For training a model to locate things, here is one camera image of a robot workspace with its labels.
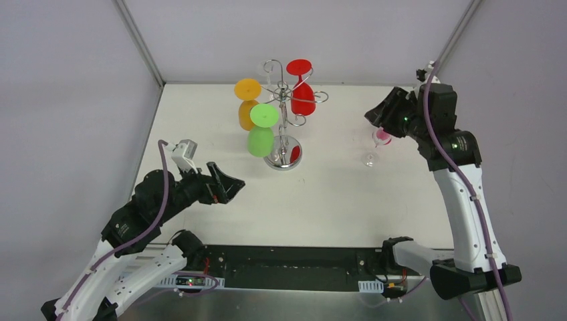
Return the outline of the magenta plastic wine glass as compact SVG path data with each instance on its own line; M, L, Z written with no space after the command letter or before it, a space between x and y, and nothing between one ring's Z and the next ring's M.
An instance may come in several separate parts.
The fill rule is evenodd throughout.
M372 139L375 146L384 146L388 145L391 142L392 136L389 133L385 132L383 128L377 128L372 133Z

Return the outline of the green plastic wine glass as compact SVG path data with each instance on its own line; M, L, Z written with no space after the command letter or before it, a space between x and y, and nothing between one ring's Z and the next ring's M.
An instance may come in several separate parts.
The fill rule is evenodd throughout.
M279 112L271 104L257 104L250 111L253 128L247 137L248 152L263 158L273 149L274 133L272 127L279 122Z

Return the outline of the chrome wine glass rack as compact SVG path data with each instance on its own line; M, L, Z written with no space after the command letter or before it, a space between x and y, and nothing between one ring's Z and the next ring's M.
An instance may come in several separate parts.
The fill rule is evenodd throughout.
M303 148L300 142L288 133L288 128L301 127L306 124L308 116L296 115L292 112L291 99L292 90L298 82L298 77L289 74L286 70L287 65L283 65L278 60L273 62L273 73L271 75L271 87L263 85L262 88L269 92L269 102L276 102L281 115L281 121L277 128L277 136L274 138L274 145L271 154L264 158L266 164L278 171L289 171L296 168L303 157ZM312 71L306 82L314 73ZM322 104L329 99L329 95L324 91L314 91L315 103Z

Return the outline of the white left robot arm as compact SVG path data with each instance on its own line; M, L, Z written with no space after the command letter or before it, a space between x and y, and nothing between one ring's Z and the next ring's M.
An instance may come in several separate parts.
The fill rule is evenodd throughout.
M182 231L152 262L126 278L124 270L161 234L161 227L194 203L228 204L245 181L223 173L208 162L208 175L200 169L181 170L178 181L167 169L145 175L131 200L116 210L101 232L88 266L61 298L41 307L46 320L117 320L141 295L167 276L186 268L199 269L203 243Z

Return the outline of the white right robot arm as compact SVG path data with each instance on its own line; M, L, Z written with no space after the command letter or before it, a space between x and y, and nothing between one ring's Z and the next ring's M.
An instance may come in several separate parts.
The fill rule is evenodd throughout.
M456 105L457 93L448 84L422 85L417 92L395 87L364 115L386 133L417 143L442 194L454 248L451 257L442 259L411 237L390 238L382 244L378 264L388 274L407 268L429 278L444 300L522 280L520 268L507 262L494 235L478 143L472 133L456 129Z

